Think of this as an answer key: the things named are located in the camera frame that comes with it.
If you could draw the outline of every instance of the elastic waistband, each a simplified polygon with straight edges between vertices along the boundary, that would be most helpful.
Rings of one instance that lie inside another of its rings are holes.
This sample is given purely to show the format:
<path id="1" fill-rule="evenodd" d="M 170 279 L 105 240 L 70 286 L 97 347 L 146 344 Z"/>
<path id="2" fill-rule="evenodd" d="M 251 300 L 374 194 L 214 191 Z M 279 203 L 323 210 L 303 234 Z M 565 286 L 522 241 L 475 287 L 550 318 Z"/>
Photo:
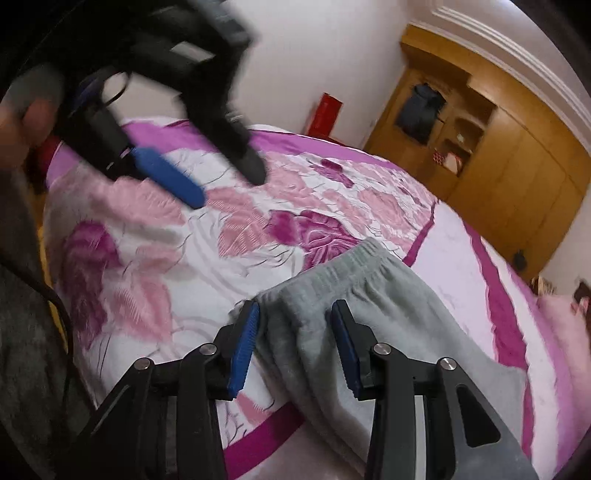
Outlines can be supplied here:
<path id="1" fill-rule="evenodd" d="M 359 245 L 330 260 L 317 265 L 261 294 L 264 301 L 267 295 L 275 296 L 279 291 L 297 290 L 298 296 L 306 296 L 313 301 L 332 296 L 347 289 L 385 264 L 402 262 L 393 256 L 373 238 L 366 238 Z"/>

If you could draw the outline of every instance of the metal screw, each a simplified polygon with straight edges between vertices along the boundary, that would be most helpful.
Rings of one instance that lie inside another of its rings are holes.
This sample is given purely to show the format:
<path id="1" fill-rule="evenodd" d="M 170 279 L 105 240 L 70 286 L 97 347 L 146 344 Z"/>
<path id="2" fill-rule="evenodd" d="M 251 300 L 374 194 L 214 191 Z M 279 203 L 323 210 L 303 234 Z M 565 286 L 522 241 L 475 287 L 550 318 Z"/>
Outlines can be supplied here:
<path id="1" fill-rule="evenodd" d="M 213 343 L 204 343 L 199 347 L 199 353 L 202 355 L 213 355 L 217 352 L 217 347 Z"/>
<path id="2" fill-rule="evenodd" d="M 439 364 L 445 370 L 455 370 L 457 367 L 457 362 L 453 358 L 442 358 L 439 360 Z"/>
<path id="3" fill-rule="evenodd" d="M 143 357 L 143 358 L 138 358 L 135 362 L 134 362 L 134 368 L 136 370 L 146 370 L 146 368 L 148 368 L 150 366 L 150 359 Z"/>
<path id="4" fill-rule="evenodd" d="M 387 343 L 376 343 L 374 345 L 374 352 L 378 355 L 389 355 L 392 352 L 392 347 Z"/>

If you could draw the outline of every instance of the pink pillow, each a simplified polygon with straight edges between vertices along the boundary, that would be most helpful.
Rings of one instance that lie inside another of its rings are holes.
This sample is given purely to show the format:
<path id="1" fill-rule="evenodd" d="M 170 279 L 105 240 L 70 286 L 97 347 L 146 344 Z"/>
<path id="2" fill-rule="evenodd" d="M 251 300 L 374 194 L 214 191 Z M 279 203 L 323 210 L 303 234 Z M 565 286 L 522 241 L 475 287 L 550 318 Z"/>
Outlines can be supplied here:
<path id="1" fill-rule="evenodd" d="M 569 366 L 582 437 L 591 424 L 591 350 L 585 318 L 572 303 L 573 299 L 568 296 L 543 295 L 538 298 L 538 307 L 549 320 Z"/>

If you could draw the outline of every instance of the ceiling molding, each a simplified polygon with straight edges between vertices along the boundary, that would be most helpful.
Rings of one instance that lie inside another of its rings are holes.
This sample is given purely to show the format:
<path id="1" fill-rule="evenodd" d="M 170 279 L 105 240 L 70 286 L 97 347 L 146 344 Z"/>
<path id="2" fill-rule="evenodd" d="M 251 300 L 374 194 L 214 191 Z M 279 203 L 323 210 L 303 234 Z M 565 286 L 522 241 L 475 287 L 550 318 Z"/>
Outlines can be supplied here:
<path id="1" fill-rule="evenodd" d="M 532 55 L 529 51 L 521 47 L 516 42 L 512 41 L 507 36 L 501 34 L 497 30 L 485 25 L 484 23 L 465 15 L 457 10 L 451 9 L 443 5 L 443 0 L 428 0 L 430 6 L 430 13 L 439 20 L 445 22 L 451 22 L 458 25 L 492 43 L 493 45 L 501 48 L 503 51 L 515 57 L 519 62 L 527 66 L 533 73 L 541 78 L 546 84 L 549 85 L 558 95 L 562 98 L 565 106 L 568 106 L 572 111 L 569 115 L 564 108 L 561 108 L 553 101 L 545 92 L 543 92 L 534 82 L 527 78 L 522 73 L 515 70 L 513 67 L 508 65 L 497 56 L 488 52 L 485 48 L 476 45 L 475 43 L 462 38 L 461 36 L 452 33 L 444 28 L 435 26 L 424 20 L 411 21 L 412 24 L 429 30 L 433 33 L 446 37 L 460 45 L 472 50 L 487 60 L 491 61 L 498 67 L 505 70 L 511 76 L 519 80 L 529 90 L 535 93 L 544 103 L 546 103 L 559 117 L 560 119 L 570 128 L 573 134 L 579 139 L 579 141 L 585 146 L 587 151 L 591 152 L 591 138 L 588 135 L 584 135 L 581 129 L 573 122 L 573 114 L 579 119 L 580 124 L 591 132 L 591 112 L 585 107 L 580 101 L 576 94 L 552 71 L 550 70 L 540 59 Z"/>

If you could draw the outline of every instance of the red object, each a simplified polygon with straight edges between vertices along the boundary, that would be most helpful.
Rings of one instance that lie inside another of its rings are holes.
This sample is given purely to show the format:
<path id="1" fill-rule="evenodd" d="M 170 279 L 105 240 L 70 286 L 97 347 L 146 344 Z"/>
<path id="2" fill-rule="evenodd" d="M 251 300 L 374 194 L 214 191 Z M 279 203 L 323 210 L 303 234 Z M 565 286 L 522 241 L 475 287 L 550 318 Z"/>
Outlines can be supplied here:
<path id="1" fill-rule="evenodd" d="M 324 93 L 318 104 L 318 108 L 312 118 L 312 123 L 306 135 L 309 137 L 321 138 L 323 140 L 333 141 L 330 138 L 330 132 L 335 126 L 336 118 L 343 102 L 339 102 L 335 97 Z"/>
<path id="2" fill-rule="evenodd" d="M 61 144 L 61 140 L 54 135 L 50 135 L 47 139 L 37 148 L 35 155 L 37 156 L 37 165 L 43 176 L 47 175 L 47 169 L 53 159 L 53 155 L 56 153 L 57 147 Z"/>
<path id="3" fill-rule="evenodd" d="M 445 157 L 442 154 L 440 154 L 437 150 L 435 150 L 435 152 L 433 153 L 433 161 L 437 165 L 443 166 L 443 164 L 445 163 Z"/>

